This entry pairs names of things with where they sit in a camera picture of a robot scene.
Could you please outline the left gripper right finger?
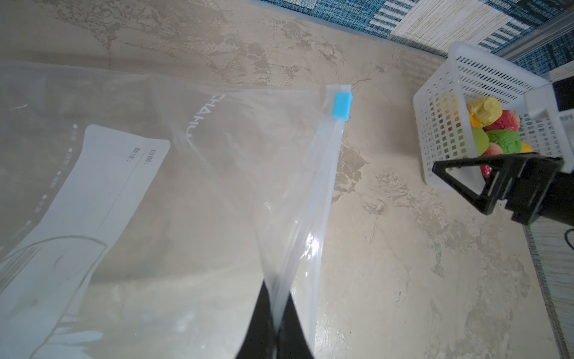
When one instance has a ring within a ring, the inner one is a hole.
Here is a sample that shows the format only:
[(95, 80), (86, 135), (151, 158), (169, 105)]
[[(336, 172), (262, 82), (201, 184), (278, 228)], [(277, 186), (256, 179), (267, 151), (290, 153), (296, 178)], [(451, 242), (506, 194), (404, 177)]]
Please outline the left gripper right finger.
[(278, 359), (314, 359), (289, 295), (276, 339)]

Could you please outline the clear zip top bag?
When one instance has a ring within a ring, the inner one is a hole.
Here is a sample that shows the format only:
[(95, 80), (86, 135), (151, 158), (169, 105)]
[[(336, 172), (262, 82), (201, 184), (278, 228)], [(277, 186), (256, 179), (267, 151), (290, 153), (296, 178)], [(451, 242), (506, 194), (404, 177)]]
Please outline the clear zip top bag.
[(351, 88), (1, 63), (1, 356), (236, 358), (263, 281), (314, 350)]

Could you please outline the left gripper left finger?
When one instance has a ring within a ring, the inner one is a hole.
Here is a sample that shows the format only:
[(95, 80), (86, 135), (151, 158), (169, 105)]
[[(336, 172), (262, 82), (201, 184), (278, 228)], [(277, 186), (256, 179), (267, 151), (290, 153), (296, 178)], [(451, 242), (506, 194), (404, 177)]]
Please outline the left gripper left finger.
[(263, 281), (251, 322), (236, 359), (270, 359), (275, 350), (274, 322), (268, 288)]

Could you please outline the dark green lime toy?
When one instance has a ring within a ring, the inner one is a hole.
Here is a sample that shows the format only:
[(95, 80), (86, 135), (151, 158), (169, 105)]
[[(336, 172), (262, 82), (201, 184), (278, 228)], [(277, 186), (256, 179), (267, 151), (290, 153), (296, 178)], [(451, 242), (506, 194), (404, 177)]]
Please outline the dark green lime toy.
[(521, 153), (523, 142), (518, 133), (511, 130), (492, 130), (486, 134), (491, 143), (502, 148), (503, 154)]

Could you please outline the orange carrot toy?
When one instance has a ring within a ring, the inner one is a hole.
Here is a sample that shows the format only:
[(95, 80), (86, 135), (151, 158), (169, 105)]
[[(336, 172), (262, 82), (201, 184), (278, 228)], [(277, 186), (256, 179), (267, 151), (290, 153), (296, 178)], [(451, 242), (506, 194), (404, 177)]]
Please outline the orange carrot toy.
[(468, 117), (469, 117), (469, 122), (470, 122), (470, 125), (471, 125), (472, 128), (479, 128), (479, 129), (482, 128), (481, 123), (478, 122), (478, 121), (474, 118), (474, 116), (473, 116), (473, 114), (472, 114), (471, 112), (468, 112)]

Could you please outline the green apple toy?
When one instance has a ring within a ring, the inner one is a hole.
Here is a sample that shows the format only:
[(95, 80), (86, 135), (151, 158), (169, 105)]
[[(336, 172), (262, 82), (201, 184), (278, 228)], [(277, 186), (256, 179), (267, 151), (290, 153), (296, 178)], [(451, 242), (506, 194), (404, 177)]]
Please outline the green apple toy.
[(490, 139), (482, 128), (472, 127), (472, 136), (475, 144), (476, 153), (482, 156), (490, 145)]

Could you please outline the red strawberry toy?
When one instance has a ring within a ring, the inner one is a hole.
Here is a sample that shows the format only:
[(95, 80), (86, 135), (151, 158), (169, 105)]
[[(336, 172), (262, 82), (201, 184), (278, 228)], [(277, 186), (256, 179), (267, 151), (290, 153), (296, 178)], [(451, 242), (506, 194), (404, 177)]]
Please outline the red strawberry toy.
[[(481, 155), (482, 157), (489, 157), (489, 156), (500, 156), (503, 155), (503, 149), (495, 144), (495, 143), (489, 143), (489, 146), (487, 148), (487, 150)], [(483, 178), (488, 178), (490, 176), (490, 174), (492, 173), (492, 168), (488, 165), (482, 165), (481, 166), (481, 174), (483, 176)]]

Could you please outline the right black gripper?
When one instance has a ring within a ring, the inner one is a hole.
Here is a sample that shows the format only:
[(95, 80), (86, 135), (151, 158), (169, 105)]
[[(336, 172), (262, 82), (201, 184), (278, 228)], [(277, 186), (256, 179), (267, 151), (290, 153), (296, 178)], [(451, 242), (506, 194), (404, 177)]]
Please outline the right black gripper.
[(572, 226), (573, 174), (563, 166), (560, 157), (517, 154), (437, 161), (432, 172), (481, 214), (502, 203), (520, 224), (543, 217)]

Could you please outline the white plastic basket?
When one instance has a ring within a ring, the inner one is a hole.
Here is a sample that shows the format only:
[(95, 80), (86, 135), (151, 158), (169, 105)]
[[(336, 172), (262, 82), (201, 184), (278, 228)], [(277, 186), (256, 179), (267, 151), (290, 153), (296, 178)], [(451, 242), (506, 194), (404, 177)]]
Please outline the white plastic basket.
[(456, 42), (413, 99), (423, 177), (447, 188), (435, 162), (532, 150), (561, 157), (573, 171), (573, 148), (547, 80), (477, 47)]

